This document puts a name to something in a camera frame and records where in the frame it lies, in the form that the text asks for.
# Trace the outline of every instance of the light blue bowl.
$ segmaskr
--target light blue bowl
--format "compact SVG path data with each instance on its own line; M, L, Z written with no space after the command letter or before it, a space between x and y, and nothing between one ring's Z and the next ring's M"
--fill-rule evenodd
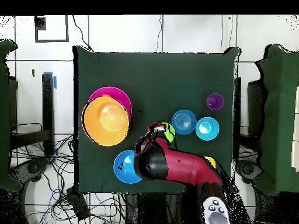
M134 169L134 155L133 150L125 150L115 158L113 170L116 177L123 183L135 184L142 180Z
M205 141L213 140L219 133L217 120L211 117L204 117L196 124L196 135Z
M187 135L194 131L196 117L189 110L179 110L172 116L171 125L178 134Z

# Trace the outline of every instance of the white controller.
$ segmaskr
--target white controller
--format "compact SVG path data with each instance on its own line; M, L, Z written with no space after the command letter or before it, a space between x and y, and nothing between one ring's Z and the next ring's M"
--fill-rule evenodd
M207 198L203 202L203 209L205 224L231 224L227 207L220 198Z

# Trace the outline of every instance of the green tablecloth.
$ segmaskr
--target green tablecloth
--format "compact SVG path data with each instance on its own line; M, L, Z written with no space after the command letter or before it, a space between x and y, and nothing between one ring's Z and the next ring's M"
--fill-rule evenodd
M11 164L11 103L9 101L8 70L5 64L6 55L17 48L12 40L0 40L0 189L19 191L20 182L8 174Z
M180 109L189 109L199 120L213 117L220 133L212 141L199 139L193 131L178 135L178 149L215 158L230 175L232 154L232 102L234 60L239 49L227 54L154 54L95 53L76 47L78 53L78 124L79 192L165 192L181 193L180 184L148 181L124 184L113 172L116 156L145 135L146 126L156 121L171 122ZM84 133L81 113L89 96L98 88L115 86L124 90L133 106L133 129L116 146L103 147ZM205 100L211 93L221 93L224 107L211 111Z
M280 191L299 193L299 173L291 166L299 53L271 45L266 57L257 64L268 96L260 137L260 165L265 172L257 177L255 184L269 196Z

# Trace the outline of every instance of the purple cup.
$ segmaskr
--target purple cup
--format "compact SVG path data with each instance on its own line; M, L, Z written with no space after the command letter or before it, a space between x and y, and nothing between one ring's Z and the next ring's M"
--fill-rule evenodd
M219 93L212 93L207 101L206 101L206 105L209 109L213 110L213 111L218 111L222 108L222 106L224 105L224 99L222 97L221 94Z
M128 112L128 118L130 120L132 115L132 105L126 93L124 93L117 87L102 87L92 93L92 95L88 99L88 102L90 102L94 98L101 97L102 95L109 95L112 99L115 99L117 102L123 105Z

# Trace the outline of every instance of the pink bowl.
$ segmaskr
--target pink bowl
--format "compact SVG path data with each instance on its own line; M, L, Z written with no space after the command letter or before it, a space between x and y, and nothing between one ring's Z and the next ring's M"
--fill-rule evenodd
M88 99L88 102L90 102L94 98L101 97L102 95L109 95L117 102L119 102L121 105L123 105L128 112L128 118L129 119L131 118L132 115L131 101L129 97L126 95L126 93L124 93L121 89L118 89L117 87L102 87L92 93L92 95Z

